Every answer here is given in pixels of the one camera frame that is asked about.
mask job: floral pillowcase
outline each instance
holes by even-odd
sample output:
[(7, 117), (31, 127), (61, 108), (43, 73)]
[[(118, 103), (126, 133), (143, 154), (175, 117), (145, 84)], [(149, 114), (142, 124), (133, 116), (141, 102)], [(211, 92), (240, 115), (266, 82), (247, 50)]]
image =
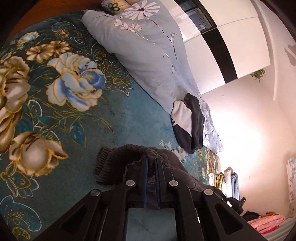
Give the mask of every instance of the floral pillowcase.
[(138, 0), (103, 0), (101, 6), (112, 15), (119, 14), (123, 10), (131, 7)]

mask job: white towel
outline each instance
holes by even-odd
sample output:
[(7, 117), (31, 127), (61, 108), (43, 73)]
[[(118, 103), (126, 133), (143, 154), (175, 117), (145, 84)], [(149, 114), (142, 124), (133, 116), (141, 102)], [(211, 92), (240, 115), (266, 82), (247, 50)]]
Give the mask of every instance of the white towel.
[(226, 196), (232, 197), (232, 185), (231, 185), (231, 174), (233, 173), (233, 169), (228, 167), (224, 171), (225, 183), (226, 183)]
[(209, 174), (209, 183), (211, 186), (214, 185), (214, 173)]

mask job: yellow towel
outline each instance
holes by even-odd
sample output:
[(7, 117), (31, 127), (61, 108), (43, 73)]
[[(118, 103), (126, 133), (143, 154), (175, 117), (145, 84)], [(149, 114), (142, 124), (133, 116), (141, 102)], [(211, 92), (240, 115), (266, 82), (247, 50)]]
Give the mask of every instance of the yellow towel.
[(222, 191), (222, 183), (224, 181), (224, 174), (219, 173), (214, 175), (214, 186)]

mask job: blue flower print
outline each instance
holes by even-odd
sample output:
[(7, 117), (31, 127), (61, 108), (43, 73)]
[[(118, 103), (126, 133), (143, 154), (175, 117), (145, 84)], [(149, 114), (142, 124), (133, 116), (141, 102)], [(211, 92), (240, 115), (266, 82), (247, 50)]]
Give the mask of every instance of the blue flower print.
[(33, 41), (35, 39), (37, 39), (37, 37), (39, 36), (38, 32), (29, 32), (26, 33), (25, 35), (23, 35), (18, 41), (17, 41), (17, 45), (22, 45), (24, 43)]
[(63, 106), (68, 101), (72, 107), (84, 112), (97, 104), (105, 86), (105, 77), (97, 64), (84, 56), (67, 52), (48, 62), (60, 76), (48, 86), (48, 101)]

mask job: white wardrobe door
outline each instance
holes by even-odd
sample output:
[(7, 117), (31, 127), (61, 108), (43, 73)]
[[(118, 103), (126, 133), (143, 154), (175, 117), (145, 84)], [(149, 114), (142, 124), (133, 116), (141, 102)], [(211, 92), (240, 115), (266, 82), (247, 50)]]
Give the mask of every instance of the white wardrobe door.
[(258, 17), (258, 14), (250, 0), (199, 0), (211, 15), (216, 25), (245, 18)]
[(219, 66), (200, 35), (185, 43), (189, 67), (201, 94), (225, 84)]
[(270, 65), (259, 18), (248, 18), (218, 27), (240, 78)]

